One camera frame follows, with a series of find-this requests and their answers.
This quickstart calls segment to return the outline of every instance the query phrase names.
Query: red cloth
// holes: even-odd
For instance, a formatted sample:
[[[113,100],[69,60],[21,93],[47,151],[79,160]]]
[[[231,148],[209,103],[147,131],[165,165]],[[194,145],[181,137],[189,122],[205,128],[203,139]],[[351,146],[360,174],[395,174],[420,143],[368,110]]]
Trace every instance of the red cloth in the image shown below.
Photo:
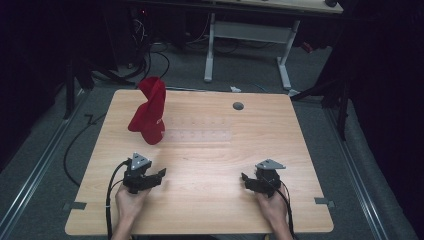
[[[138,107],[128,130],[141,132],[144,140],[154,145],[162,140],[165,133],[162,120],[166,97],[165,83],[159,77],[149,77],[140,81],[138,88],[146,96],[147,102]]]

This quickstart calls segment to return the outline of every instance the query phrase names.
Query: desk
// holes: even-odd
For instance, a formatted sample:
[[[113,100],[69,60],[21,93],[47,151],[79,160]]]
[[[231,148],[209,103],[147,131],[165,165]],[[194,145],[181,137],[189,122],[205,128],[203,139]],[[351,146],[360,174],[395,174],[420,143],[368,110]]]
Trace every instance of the desk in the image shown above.
[[[287,95],[167,91],[165,138],[157,145],[148,145],[140,133],[127,130],[145,101],[138,90],[115,93],[75,199],[87,205],[71,210],[68,234],[106,235],[107,185],[114,169],[134,151],[152,160],[148,175],[163,168],[167,173],[162,185],[150,192],[133,234],[271,232],[254,193],[241,180],[241,172],[254,178],[255,164],[268,158],[287,167],[278,173],[290,191],[294,230],[333,229],[327,206],[315,204],[314,198],[323,193]],[[241,102],[244,109],[235,110],[234,102]],[[199,141],[169,136],[186,130],[216,130],[223,135]],[[111,206],[115,225],[114,198]]]
[[[312,11],[319,13],[341,14],[343,9],[339,4],[335,7],[327,6],[322,0],[214,0],[215,2],[226,4],[252,5],[258,7],[290,9],[300,11]],[[281,81],[286,90],[291,89],[291,83],[286,69],[286,61],[290,53],[293,41],[300,24],[300,20],[295,20],[291,28],[263,26],[255,24],[234,23],[226,21],[215,21],[215,14],[211,14],[209,27],[209,48],[206,57],[205,77],[206,82],[212,81],[214,39],[215,37],[235,38],[250,41],[262,41],[285,44],[281,57],[277,58],[278,69]]]

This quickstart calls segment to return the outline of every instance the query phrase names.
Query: gray carpet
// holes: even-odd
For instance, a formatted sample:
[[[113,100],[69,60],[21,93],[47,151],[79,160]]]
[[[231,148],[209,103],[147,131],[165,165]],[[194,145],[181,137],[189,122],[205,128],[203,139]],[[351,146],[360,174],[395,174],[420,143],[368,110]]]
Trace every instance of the gray carpet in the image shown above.
[[[193,47],[202,48],[203,46],[197,44]],[[230,86],[235,86],[242,92],[287,94],[287,91],[282,89],[275,61],[280,47],[274,45],[257,50],[246,45],[239,46],[231,54],[217,53],[213,81],[205,83],[203,75],[206,49],[187,48],[183,51],[169,46],[162,52],[170,60],[169,70],[163,80],[170,88],[228,92]],[[233,50],[231,46],[217,46],[217,48],[220,51]],[[154,47],[154,50],[160,49],[164,49],[164,45]],[[330,52],[330,48],[320,49],[310,54],[302,49],[292,49],[287,68],[293,89],[302,91],[313,86]],[[166,67],[165,58],[152,54],[150,75],[161,75]],[[122,68],[120,73],[125,74],[125,71],[128,70]],[[88,94],[87,99],[76,112],[64,138],[52,155],[52,161],[40,184],[12,228],[10,239],[106,239],[105,236],[66,235],[64,227],[69,211],[64,210],[63,207],[66,203],[73,202],[78,189],[64,173],[63,157],[74,137],[87,126],[89,117],[85,115],[92,114],[96,118],[105,113],[114,91],[120,88],[129,87],[96,81],[96,87]],[[339,147],[339,139],[334,134],[334,126],[328,120],[327,110],[323,110],[319,104],[319,98],[308,97],[293,104],[324,196],[334,202],[330,213],[335,227],[331,233],[326,234],[299,233],[299,239],[373,239],[372,229],[349,177],[344,154]],[[64,114],[65,94],[62,90],[57,95],[56,104],[34,125],[19,152],[0,174],[0,192],[2,193],[0,216],[6,215],[9,206],[46,149],[50,138],[62,123]],[[96,125],[89,127],[69,149],[67,166],[70,174],[78,182],[84,175],[101,125],[102,121],[99,121]],[[358,171],[381,216],[387,238],[417,239],[367,147],[352,105],[349,106],[346,137],[345,144],[349,147],[357,163]]]

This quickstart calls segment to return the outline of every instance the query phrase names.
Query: human hand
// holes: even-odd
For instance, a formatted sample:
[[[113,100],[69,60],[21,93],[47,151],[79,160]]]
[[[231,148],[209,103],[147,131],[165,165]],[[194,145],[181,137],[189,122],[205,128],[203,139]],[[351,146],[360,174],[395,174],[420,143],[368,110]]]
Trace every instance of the human hand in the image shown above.
[[[116,205],[119,211],[119,219],[134,220],[143,208],[144,200],[151,189],[146,189],[132,194],[128,187],[121,184],[115,195]]]
[[[281,186],[279,191],[287,198],[287,193],[284,186]],[[268,198],[267,194],[255,192],[261,212],[264,218],[271,225],[271,228],[278,240],[293,239],[287,224],[287,205],[284,199],[278,194]]]
[[[127,240],[131,235],[131,229],[135,219],[141,213],[144,200],[151,189],[146,189],[132,194],[123,184],[116,192],[115,200],[118,207],[119,218],[115,226],[112,240]]]

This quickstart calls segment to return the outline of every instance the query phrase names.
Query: black power cord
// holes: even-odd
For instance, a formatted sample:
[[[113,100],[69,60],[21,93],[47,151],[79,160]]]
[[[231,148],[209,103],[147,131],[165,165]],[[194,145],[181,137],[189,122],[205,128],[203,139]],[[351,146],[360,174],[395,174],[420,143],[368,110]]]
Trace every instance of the black power cord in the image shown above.
[[[115,179],[115,175],[118,172],[118,170],[124,166],[131,164],[131,159],[128,158],[128,160],[122,162],[119,164],[119,166],[115,169],[115,171],[112,174],[112,177],[109,181],[109,186],[107,188],[107,194],[106,194],[106,225],[107,225],[107,237],[108,239],[112,239],[112,221],[111,221],[111,214],[110,214],[110,194],[112,192],[113,187],[115,187],[116,183],[112,186],[113,180]]]
[[[149,48],[149,51],[148,51],[148,53],[147,53],[147,57],[148,57],[149,63],[148,63],[148,65],[147,65],[147,70],[145,71],[145,73],[144,73],[143,77],[141,78],[140,82],[141,82],[141,81],[143,81],[143,80],[147,77],[147,75],[149,75],[149,73],[150,73],[150,67],[151,67],[151,65],[152,65],[152,57],[151,57],[151,54],[152,54],[152,53],[155,53],[155,54],[158,54],[158,55],[162,56],[163,58],[165,58],[165,60],[166,60],[166,62],[167,62],[166,69],[165,69],[165,71],[162,73],[162,75],[160,75],[160,77],[159,77],[159,78],[163,78],[163,77],[166,75],[166,73],[168,73],[168,70],[169,70],[169,67],[170,67],[170,61],[169,61],[169,58],[168,58],[167,56],[165,56],[165,55],[164,55],[163,53],[161,53],[161,52],[162,52],[162,51],[152,52],[152,51],[150,51],[150,48]]]
[[[87,126],[85,126],[81,131],[78,132],[78,134],[72,139],[71,143],[69,144],[69,146],[66,148],[66,152],[65,155],[63,156],[63,170],[65,171],[66,176],[69,178],[69,180],[71,180],[71,182],[73,182],[77,187],[80,187],[80,183],[77,182],[69,173],[68,171],[68,167],[66,165],[67,159],[68,159],[68,154],[69,151],[72,148],[72,145],[74,145],[75,141],[81,136],[81,134],[83,134],[85,132],[85,130],[87,130],[89,127],[95,125],[98,121],[100,121],[102,118],[104,118],[106,116],[106,113],[102,114],[100,117],[96,118],[94,121],[90,122]]]

